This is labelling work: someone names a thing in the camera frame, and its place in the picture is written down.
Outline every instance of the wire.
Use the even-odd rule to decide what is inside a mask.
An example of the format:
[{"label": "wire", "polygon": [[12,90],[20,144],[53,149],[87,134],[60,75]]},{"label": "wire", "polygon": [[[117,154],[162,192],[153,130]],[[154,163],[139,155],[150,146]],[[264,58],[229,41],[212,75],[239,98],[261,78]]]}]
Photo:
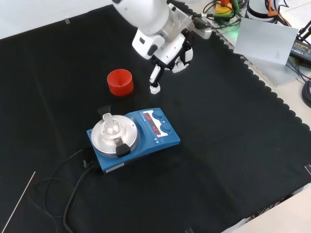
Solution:
[{"label": "wire", "polygon": [[70,204],[71,204],[71,202],[72,202],[72,199],[73,199],[73,197],[75,196],[75,193],[76,193],[76,191],[77,191],[77,188],[79,187],[79,184],[81,183],[81,181],[82,181],[82,179],[91,171],[91,170],[93,170],[94,168],[92,168],[92,167],[89,167],[86,171],[84,171],[83,172],[83,174],[80,176],[80,178],[78,179],[78,181],[77,181],[77,184],[76,184],[76,186],[74,187],[74,190],[73,190],[73,192],[72,192],[72,194],[71,194],[71,197],[69,198],[69,201],[68,201],[68,203],[67,203],[67,205],[66,205],[66,208],[65,208],[65,211],[64,211],[64,216],[63,216],[63,225],[65,226],[65,228],[66,228],[66,230],[68,231],[68,232],[70,232],[70,233],[73,233],[73,230],[67,225],[67,214],[68,214],[68,210],[69,210],[69,207],[70,207]]},{"label": "wire", "polygon": [[[55,173],[59,170],[59,168],[64,165],[66,162],[68,162],[69,159],[71,159],[72,157],[74,157],[75,155],[79,154],[80,152],[82,152],[84,149],[81,149],[77,152],[75,152],[72,156],[70,156],[68,159],[66,159],[65,161],[63,161],[52,173],[51,177],[54,177]],[[46,195],[47,195],[47,192],[48,192],[48,189],[49,189],[49,186],[50,186],[50,182],[51,182],[51,179],[49,180],[49,182],[47,183],[47,186],[45,188],[45,191],[44,191],[44,194],[43,194],[43,206],[44,206],[44,209],[49,212],[53,217],[63,217],[62,215],[53,215],[47,208],[47,200],[46,200]],[[73,204],[73,207],[72,207],[72,210],[74,209],[75,205],[76,205],[76,201],[77,201],[77,198],[75,198],[75,201],[74,201],[74,204]]]},{"label": "wire", "polygon": [[287,3],[286,3],[286,0],[283,0],[283,2],[284,2],[285,5],[279,5],[279,7],[280,7],[280,6],[289,7],[289,6],[287,5]]},{"label": "wire", "polygon": [[[32,188],[38,186],[39,184],[41,184],[43,182],[50,181],[50,180],[57,180],[57,181],[63,182],[65,184],[67,184],[68,186],[70,186],[74,190],[74,187],[68,181],[65,181],[65,180],[57,178],[57,177],[49,177],[49,178],[43,179],[43,180],[35,183]],[[58,227],[57,227],[57,223],[56,223],[56,220],[55,220],[54,216],[49,211],[44,210],[38,204],[36,204],[33,201],[33,199],[30,197],[30,193],[29,192],[27,193],[27,196],[28,196],[28,199],[31,202],[31,204],[33,204],[38,210],[42,211],[43,213],[45,213],[47,216],[49,216],[53,220],[53,222],[54,222],[54,224],[56,226],[56,233],[58,233]]]},{"label": "wire", "polygon": [[216,3],[216,2],[217,2],[217,0],[213,0],[213,1],[209,2],[209,3],[203,8],[203,13],[206,13],[210,8],[212,8],[213,6],[215,6],[215,4],[214,4],[214,5],[212,5],[211,7],[209,7],[207,10],[205,10],[209,5],[211,5],[212,3]]},{"label": "wire", "polygon": [[223,28],[226,28],[226,27],[234,27],[234,26],[239,26],[239,25],[240,25],[241,19],[242,19],[241,15],[240,15],[240,7],[239,7],[239,4],[238,4],[238,1],[237,1],[237,0],[234,0],[234,3],[235,3],[235,5],[231,8],[231,7],[229,7],[229,6],[223,5],[223,4],[218,3],[218,2],[216,2],[216,1],[211,1],[211,2],[209,2],[209,3],[203,8],[203,13],[206,14],[206,12],[208,12],[209,9],[211,9],[213,6],[215,6],[216,4],[218,4],[218,5],[222,6],[222,7],[228,8],[230,11],[233,12],[233,13],[231,13],[231,14],[223,15],[223,16],[222,16],[221,14],[214,14],[214,15],[213,15],[213,16],[214,16],[214,19],[211,19],[211,18],[207,17],[209,20],[217,21],[219,24],[220,24],[219,20],[215,20],[215,18],[217,18],[217,19],[220,19],[220,18],[231,19],[231,18],[233,18],[233,17],[235,17],[235,16],[238,17],[238,19],[237,19],[236,21],[234,21],[233,23],[222,22],[222,26],[220,26],[220,27],[214,27],[214,26],[212,26],[213,29],[223,29]]},{"label": "wire", "polygon": [[288,60],[288,62],[291,64],[291,66],[295,69],[293,70],[292,68],[290,68],[288,65],[286,65],[288,68],[290,68],[292,71],[294,71],[295,73],[297,73],[302,80],[305,82],[305,84],[302,87],[302,91],[301,91],[301,97],[302,100],[304,101],[304,103],[311,108],[311,78],[309,78],[308,76],[302,74],[300,72],[300,68],[299,68],[299,64],[297,65],[297,68],[294,67],[294,65],[291,63],[290,60]]},{"label": "wire", "polygon": [[[53,222],[54,222],[54,224],[55,224],[55,227],[56,227],[56,233],[58,233],[58,226],[57,226],[57,222],[56,222],[55,218],[61,218],[61,217],[62,217],[62,218],[64,219],[64,218],[67,216],[67,214],[68,214],[68,212],[69,212],[69,209],[70,209],[71,211],[74,209],[74,207],[75,207],[75,205],[76,205],[76,203],[77,203],[76,189],[77,189],[79,183],[81,182],[83,176],[85,176],[85,173],[86,173],[86,172],[89,172],[89,171],[91,170],[91,168],[88,168],[88,169],[81,175],[81,177],[79,178],[79,180],[78,180],[78,182],[77,182],[77,184],[76,184],[75,187],[73,187],[73,185],[70,184],[68,181],[66,181],[66,180],[64,180],[64,179],[61,179],[61,178],[54,177],[54,175],[56,174],[56,172],[59,170],[59,168],[60,168],[61,166],[63,166],[67,161],[69,161],[72,157],[74,157],[75,155],[79,154],[79,153],[82,152],[83,150],[84,150],[84,149],[75,152],[72,156],[70,156],[69,158],[67,158],[66,160],[64,160],[64,161],[53,171],[51,177],[45,178],[45,179],[43,179],[43,180],[37,182],[36,184],[34,184],[34,185],[32,186],[32,188],[31,188],[31,189],[29,190],[29,192],[27,193],[28,199],[29,199],[29,201],[31,202],[31,204],[34,205],[34,206],[35,206],[38,210],[40,210],[41,212],[45,213],[49,218],[51,218],[51,219],[53,220]],[[51,180],[55,180],[55,181],[59,181],[59,182],[65,183],[65,184],[67,184],[67,185],[72,189],[72,194],[71,194],[71,197],[70,197],[70,199],[69,199],[69,205],[67,204],[67,206],[66,206],[66,208],[65,208],[65,211],[64,211],[64,214],[63,214],[63,215],[55,215],[55,214],[52,214],[52,213],[48,210],[48,208],[47,208],[47,205],[46,205],[46,197],[47,197],[47,192],[48,192],[48,190],[49,190],[49,185],[50,185]],[[46,185],[46,187],[45,187],[45,191],[44,191],[44,195],[43,195],[43,206],[44,206],[44,208],[42,208],[41,206],[39,206],[37,203],[35,203],[35,202],[33,201],[33,199],[32,199],[31,196],[30,196],[30,191],[31,191],[33,188],[35,188],[35,187],[37,187],[37,186],[39,186],[39,185],[41,185],[42,183],[45,183],[45,182],[48,182],[48,183],[47,183],[47,185]]]}]

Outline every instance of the yellow component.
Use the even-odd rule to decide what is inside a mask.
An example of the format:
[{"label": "yellow component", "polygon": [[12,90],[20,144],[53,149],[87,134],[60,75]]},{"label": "yellow component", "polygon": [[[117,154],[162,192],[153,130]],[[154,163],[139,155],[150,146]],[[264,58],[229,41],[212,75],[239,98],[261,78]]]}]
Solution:
[{"label": "yellow component", "polygon": [[[232,4],[228,3],[227,4],[228,7],[232,8]],[[231,13],[231,10],[221,6],[219,4],[216,4],[216,9],[215,9],[215,14],[223,14],[223,15],[229,15]]]}]

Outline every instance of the black cable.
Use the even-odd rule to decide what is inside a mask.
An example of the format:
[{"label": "black cable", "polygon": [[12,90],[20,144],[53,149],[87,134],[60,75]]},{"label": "black cable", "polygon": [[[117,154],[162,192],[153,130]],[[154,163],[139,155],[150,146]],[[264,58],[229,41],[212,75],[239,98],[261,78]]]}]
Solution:
[{"label": "black cable", "polygon": [[216,1],[211,1],[211,2],[209,2],[205,7],[204,7],[204,9],[203,9],[203,13],[205,13],[206,14],[206,12],[208,12],[209,11],[209,9],[211,9],[213,6],[215,6],[216,4],[218,4],[218,5],[221,5],[221,6],[223,6],[223,7],[226,7],[226,8],[228,8],[228,9],[230,9],[231,11],[233,11],[233,16],[231,16],[231,17],[228,17],[228,18],[226,18],[226,19],[232,19],[233,17],[235,17],[235,16],[238,16],[238,19],[236,20],[236,21],[234,21],[233,23],[230,23],[230,24],[224,24],[223,26],[221,26],[221,27],[214,27],[214,26],[212,26],[212,28],[213,29],[222,29],[222,28],[226,28],[226,27],[234,27],[234,26],[237,26],[237,25],[239,25],[240,23],[241,23],[241,15],[240,15],[240,13],[236,13],[236,10],[235,10],[235,7],[233,7],[233,8],[231,8],[231,7],[229,7],[229,6],[226,6],[226,5],[223,5],[223,4],[221,4],[221,3],[218,3],[218,2],[216,2]]},{"label": "black cable", "polygon": [[289,6],[287,5],[287,3],[286,3],[286,0],[283,0],[283,1],[284,1],[284,4],[285,4],[285,5],[279,5],[279,7],[280,7],[280,6],[289,7]]},{"label": "black cable", "polygon": [[215,6],[216,4],[212,5],[210,8],[208,8],[207,10],[205,10],[209,5],[211,5],[212,3],[216,3],[217,0],[213,0],[211,2],[209,2],[204,8],[203,8],[203,13],[206,13],[210,8],[212,8],[213,6]]},{"label": "black cable", "polygon": [[300,40],[302,43],[306,43],[306,44],[308,44],[308,45],[311,45],[308,41],[306,41],[306,40],[303,40],[302,41],[302,37],[300,36],[300,35],[297,35],[297,40]]},{"label": "black cable", "polygon": [[311,108],[311,92],[310,92],[310,88],[311,88],[311,81],[308,80],[304,84],[304,86],[302,88],[302,92],[301,92],[302,100],[304,101],[304,103],[309,108]]},{"label": "black cable", "polygon": [[[52,172],[52,175],[51,177],[54,177],[55,173],[59,170],[59,168],[64,165],[66,162],[68,162],[69,159],[71,159],[72,157],[74,157],[75,155],[79,154],[80,152],[82,152],[83,149],[75,152],[72,156],[70,156],[68,159],[66,159],[65,161],[63,161],[53,172]],[[49,189],[49,185],[50,185],[50,182],[51,182],[52,179],[49,180],[49,182],[47,183],[47,186],[44,190],[44,194],[43,194],[43,206],[44,206],[44,209],[49,212],[53,217],[63,217],[62,215],[53,215],[47,208],[47,200],[46,200],[46,195],[47,195],[47,192],[48,192],[48,189]],[[77,197],[75,198],[75,201],[74,201],[74,204],[72,206],[72,209],[74,209],[75,205],[76,205],[76,202],[77,202]]]},{"label": "black cable", "polygon": [[248,0],[238,0],[238,4],[240,9],[243,8],[244,6],[246,6],[248,3]]},{"label": "black cable", "polygon": [[79,184],[81,183],[82,179],[91,171],[93,170],[94,168],[92,167],[89,167],[86,171],[83,172],[83,174],[80,176],[80,178],[78,179],[77,183],[76,183],[76,186],[74,187],[74,190],[71,194],[71,197],[69,198],[69,201],[66,205],[66,208],[65,208],[65,211],[64,211],[64,216],[63,216],[63,224],[66,228],[66,230],[70,233],[73,233],[72,229],[67,225],[67,214],[68,214],[68,210],[69,210],[69,207],[70,207],[70,204],[72,202],[72,199],[73,197],[75,196],[75,193],[77,191],[77,188],[79,187]]},{"label": "black cable", "polygon": [[276,0],[273,0],[273,3],[274,3],[274,10],[277,10],[277,7],[276,7]]},{"label": "black cable", "polygon": [[[57,181],[63,182],[63,183],[65,183],[65,184],[67,184],[68,186],[70,186],[70,187],[74,190],[74,187],[73,187],[68,181],[65,181],[65,180],[60,179],[60,178],[57,178],[57,177],[49,177],[49,178],[43,179],[43,180],[41,180],[41,181],[35,183],[35,184],[33,185],[33,187],[36,187],[36,186],[38,186],[39,184],[41,184],[41,183],[43,183],[43,182],[46,182],[46,181],[50,181],[50,180],[57,180]],[[30,201],[38,210],[42,211],[43,213],[45,213],[47,216],[49,216],[49,217],[53,220],[53,222],[54,222],[54,224],[55,224],[55,226],[56,226],[56,233],[58,233],[58,227],[57,227],[57,223],[56,223],[56,221],[55,221],[54,216],[53,216],[49,211],[44,210],[44,209],[41,208],[38,204],[36,204],[36,203],[32,200],[32,198],[30,197],[30,192],[27,193],[27,196],[28,196],[29,201]]]},{"label": "black cable", "polygon": [[[42,183],[44,183],[44,182],[48,182],[48,183],[47,183],[47,186],[46,186],[46,188],[45,188],[45,191],[44,191],[44,195],[43,195],[43,206],[44,206],[44,208],[42,208],[41,206],[39,206],[38,204],[36,204],[36,203],[32,200],[32,198],[30,197],[30,191],[31,191],[31,189],[30,189],[29,192],[27,193],[28,199],[29,199],[29,201],[31,202],[31,204],[34,205],[34,206],[35,206],[38,210],[40,210],[41,212],[45,213],[47,216],[49,216],[49,217],[53,220],[53,222],[54,222],[54,224],[55,224],[55,226],[56,226],[56,233],[58,233],[58,227],[57,227],[57,222],[56,222],[55,218],[62,217],[62,218],[64,219],[65,215],[68,214],[69,209],[70,209],[71,211],[74,209],[74,207],[75,207],[75,205],[76,205],[76,203],[77,203],[76,189],[77,189],[79,183],[81,182],[83,176],[85,175],[86,171],[89,172],[89,171],[91,170],[91,168],[88,168],[88,169],[82,174],[82,176],[79,178],[79,180],[78,180],[78,182],[77,182],[77,184],[76,184],[75,187],[73,187],[73,185],[70,184],[68,181],[66,181],[66,180],[64,180],[64,179],[61,179],[61,178],[54,177],[54,175],[56,174],[56,172],[59,170],[59,168],[60,168],[62,165],[64,165],[64,164],[65,164],[67,161],[69,161],[72,157],[74,157],[75,155],[79,154],[79,153],[82,152],[83,150],[84,150],[84,149],[77,151],[77,152],[74,153],[72,156],[70,156],[68,159],[66,159],[65,161],[63,161],[63,162],[53,171],[51,177],[45,178],[45,179],[43,179],[43,180],[37,182],[36,184],[34,184],[34,185],[32,186],[32,188],[35,188],[35,187],[39,186],[40,184],[42,184]],[[52,213],[48,210],[48,208],[47,208],[47,205],[46,205],[46,196],[47,196],[47,192],[48,192],[48,189],[49,189],[49,185],[50,185],[51,180],[56,180],[56,181],[59,181],[59,182],[63,182],[63,183],[67,184],[68,186],[70,186],[70,187],[72,188],[72,194],[71,194],[71,197],[70,197],[70,199],[69,199],[69,204],[67,204],[67,206],[66,206],[66,208],[65,208],[65,211],[64,211],[64,214],[63,214],[63,215],[54,215],[54,214],[52,214]]]},{"label": "black cable", "polygon": [[294,71],[295,73],[297,73],[301,78],[302,80],[305,82],[305,84],[303,85],[302,87],[302,91],[301,91],[301,97],[302,97],[302,100],[303,102],[309,107],[311,108],[311,91],[310,91],[310,88],[311,88],[311,78],[309,78],[308,76],[302,74],[300,72],[300,68],[299,68],[299,65],[297,65],[297,68],[294,67],[294,65],[291,63],[290,60],[288,60],[288,62],[291,64],[291,66],[295,69],[295,71],[293,69],[291,69],[288,65],[286,65],[287,67],[289,67],[292,71]]}]

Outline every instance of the electronic device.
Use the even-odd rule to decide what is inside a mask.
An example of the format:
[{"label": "electronic device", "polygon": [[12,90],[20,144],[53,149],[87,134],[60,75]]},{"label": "electronic device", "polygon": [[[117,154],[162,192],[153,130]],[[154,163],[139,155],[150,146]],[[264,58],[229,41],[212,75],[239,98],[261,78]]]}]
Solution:
[{"label": "electronic device", "polygon": [[311,46],[295,40],[290,56],[311,65]]},{"label": "electronic device", "polygon": [[180,139],[160,108],[128,113],[103,114],[87,131],[104,172],[137,158],[179,144]]}]

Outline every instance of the white cylinder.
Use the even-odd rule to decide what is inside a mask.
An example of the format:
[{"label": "white cylinder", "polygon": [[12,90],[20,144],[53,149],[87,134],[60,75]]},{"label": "white cylinder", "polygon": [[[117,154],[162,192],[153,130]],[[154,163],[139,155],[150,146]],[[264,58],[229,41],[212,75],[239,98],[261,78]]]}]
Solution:
[{"label": "white cylinder", "polygon": [[[276,10],[278,9],[279,3],[280,3],[280,0],[276,0]],[[268,10],[265,5],[265,0],[249,0],[248,4],[249,4],[249,7],[253,11],[260,13],[260,14],[268,14]],[[271,7],[273,9],[275,8],[274,0],[271,0]],[[258,18],[252,15],[249,11],[247,11],[247,15],[249,18],[259,20],[259,21],[271,21],[272,20],[272,18]]]}]

